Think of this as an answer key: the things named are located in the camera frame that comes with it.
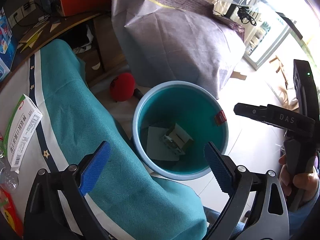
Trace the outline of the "person's right hand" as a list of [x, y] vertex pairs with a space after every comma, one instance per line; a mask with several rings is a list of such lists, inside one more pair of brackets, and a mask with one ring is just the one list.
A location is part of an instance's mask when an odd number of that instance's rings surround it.
[[304, 190], [302, 203], [307, 203], [312, 200], [319, 185], [319, 177], [315, 167], [313, 167], [313, 171], [311, 173], [300, 173], [292, 178], [287, 171], [285, 154], [279, 158], [279, 163], [282, 166], [279, 181], [281, 188], [283, 189], [284, 196], [288, 197], [291, 194], [292, 186], [294, 185], [296, 188]]

